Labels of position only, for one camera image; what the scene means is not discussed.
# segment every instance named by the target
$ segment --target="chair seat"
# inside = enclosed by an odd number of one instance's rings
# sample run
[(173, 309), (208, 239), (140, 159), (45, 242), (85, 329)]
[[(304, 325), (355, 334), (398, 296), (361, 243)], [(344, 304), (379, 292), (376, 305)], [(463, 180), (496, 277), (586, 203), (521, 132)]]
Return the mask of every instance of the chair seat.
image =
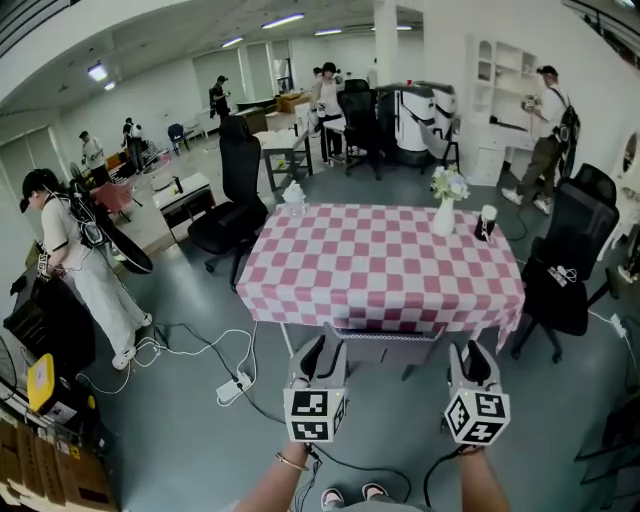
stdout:
[(533, 265), (527, 272), (524, 312), (540, 324), (574, 336), (587, 332), (589, 313), (583, 282), (562, 287), (546, 266)]
[(216, 206), (189, 226), (189, 238), (211, 254), (229, 252), (264, 224), (266, 215), (256, 210), (242, 211), (237, 217), (225, 222), (225, 217), (232, 216), (242, 208), (230, 201)]

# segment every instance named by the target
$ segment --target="ceiling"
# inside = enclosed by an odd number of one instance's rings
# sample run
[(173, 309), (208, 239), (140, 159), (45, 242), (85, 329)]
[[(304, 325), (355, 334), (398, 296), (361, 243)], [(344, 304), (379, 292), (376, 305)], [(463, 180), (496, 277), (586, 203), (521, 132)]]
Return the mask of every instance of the ceiling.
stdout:
[[(298, 12), (305, 14), (300, 21), (261, 29), (264, 23)], [(422, 13), (399, 9), (398, 21), (421, 25)], [(87, 75), (98, 61), (107, 68), (109, 80), (122, 82), (179, 57), (220, 50), (237, 36), (243, 36), (244, 42), (258, 42), (312, 36), (328, 28), (370, 33), (372, 24), (372, 0), (191, 0), (97, 34), (60, 55), (5, 98), (0, 115), (69, 109), (106, 94), (105, 82), (96, 83)]]

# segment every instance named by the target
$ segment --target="vase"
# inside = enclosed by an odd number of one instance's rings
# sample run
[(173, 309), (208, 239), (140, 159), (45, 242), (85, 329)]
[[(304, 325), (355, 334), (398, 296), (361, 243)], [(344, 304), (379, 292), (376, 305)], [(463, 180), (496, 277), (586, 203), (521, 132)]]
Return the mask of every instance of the vase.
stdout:
[(453, 199), (443, 199), (440, 208), (431, 221), (431, 233), (439, 236), (449, 236), (453, 233), (455, 219), (453, 216)]

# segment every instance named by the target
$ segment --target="pink and white tablecloth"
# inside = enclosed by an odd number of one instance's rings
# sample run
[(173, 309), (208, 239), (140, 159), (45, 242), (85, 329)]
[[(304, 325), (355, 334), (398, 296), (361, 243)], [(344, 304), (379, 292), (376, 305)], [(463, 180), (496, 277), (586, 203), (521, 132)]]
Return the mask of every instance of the pink and white tablecloth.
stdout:
[(524, 290), (509, 243), (473, 231), (477, 212), (456, 211), (455, 233), (431, 234), (434, 208), (278, 206), (238, 283), (255, 320), (379, 331), (473, 331), (500, 326), (497, 350), (520, 321)]

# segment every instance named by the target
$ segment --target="cup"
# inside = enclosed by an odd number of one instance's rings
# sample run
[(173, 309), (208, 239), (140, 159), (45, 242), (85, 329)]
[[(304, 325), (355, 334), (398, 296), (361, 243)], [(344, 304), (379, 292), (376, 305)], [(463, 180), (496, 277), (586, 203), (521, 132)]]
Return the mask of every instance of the cup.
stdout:
[(483, 242), (491, 240), (491, 233), (493, 233), (493, 228), (496, 225), (497, 215), (498, 210), (496, 210), (494, 206), (487, 204), (482, 207), (476, 229), (473, 233), (478, 240)]

